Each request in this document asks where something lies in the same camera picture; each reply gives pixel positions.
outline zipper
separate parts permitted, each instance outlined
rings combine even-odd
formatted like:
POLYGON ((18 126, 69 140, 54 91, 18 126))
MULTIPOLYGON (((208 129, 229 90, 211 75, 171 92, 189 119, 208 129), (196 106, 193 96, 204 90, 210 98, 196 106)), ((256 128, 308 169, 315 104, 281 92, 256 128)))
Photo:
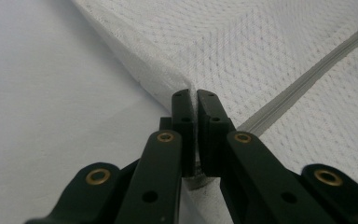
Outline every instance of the zipper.
POLYGON ((289 110, 328 70, 358 47, 358 31, 318 63, 292 83, 286 90, 278 94, 248 118, 238 130, 252 133, 256 136, 263 134, 275 121, 289 110))

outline brass screw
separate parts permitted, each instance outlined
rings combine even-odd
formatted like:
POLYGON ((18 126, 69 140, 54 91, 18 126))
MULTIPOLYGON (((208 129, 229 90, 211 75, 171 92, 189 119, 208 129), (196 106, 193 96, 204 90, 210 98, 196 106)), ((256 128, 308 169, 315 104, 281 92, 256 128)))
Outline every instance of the brass screw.
POLYGON ((89 174, 86 176, 86 182, 90 185, 101 185, 103 184, 106 180, 108 180, 110 177, 110 172, 106 169, 95 169, 91 172, 89 172, 89 174), (102 178, 98 178, 98 179, 94 179, 92 178, 93 175, 98 174, 98 173, 102 173, 103 177, 102 178))
POLYGON ((157 136, 157 139, 160 142, 171 142, 173 140, 173 134, 171 133, 161 133, 157 136))
POLYGON ((236 133, 234 138, 241 143, 250 143, 252 141, 252 137, 246 133, 236 133))
POLYGON ((341 177, 328 170, 316 170, 313 174, 319 181, 325 183, 326 185, 338 187, 343 183, 341 177))

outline white background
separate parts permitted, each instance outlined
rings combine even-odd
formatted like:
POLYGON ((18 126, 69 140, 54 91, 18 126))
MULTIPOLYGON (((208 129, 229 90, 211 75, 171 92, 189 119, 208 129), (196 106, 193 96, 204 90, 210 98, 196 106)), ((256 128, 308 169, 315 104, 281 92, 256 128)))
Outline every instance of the white background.
POLYGON ((0 223, 47 215, 83 167, 126 166, 168 112, 69 1, 0 1, 0 223))

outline white mesh fabric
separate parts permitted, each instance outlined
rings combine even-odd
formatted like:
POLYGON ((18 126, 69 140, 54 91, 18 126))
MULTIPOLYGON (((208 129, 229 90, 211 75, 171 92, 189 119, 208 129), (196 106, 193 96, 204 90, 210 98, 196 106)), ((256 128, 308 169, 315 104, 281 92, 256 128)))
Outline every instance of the white mesh fabric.
MULTIPOLYGON (((168 109, 174 92, 205 89, 236 126, 358 30, 358 0, 73 1, 168 109)), ((358 181, 358 49, 261 139, 295 172, 318 162, 358 181)), ((230 223, 221 195, 204 190, 194 197, 208 223, 230 223)))

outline garment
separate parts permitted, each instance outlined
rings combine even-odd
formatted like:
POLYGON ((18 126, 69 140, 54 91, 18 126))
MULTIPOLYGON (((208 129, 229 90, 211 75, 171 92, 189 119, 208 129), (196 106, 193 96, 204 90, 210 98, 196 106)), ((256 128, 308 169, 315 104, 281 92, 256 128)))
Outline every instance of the garment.
MULTIPOLYGON (((283 113, 257 134, 283 165, 299 173, 324 163, 358 182, 357 0, 74 3, 168 109, 176 91, 213 91, 234 125, 249 131, 246 121, 262 120, 255 115, 278 99, 283 113), (300 88, 308 71, 315 76, 300 88), (280 94, 296 99, 288 104, 280 94)), ((209 222, 229 222, 224 203, 213 202, 221 198, 195 197, 218 211, 209 222)))

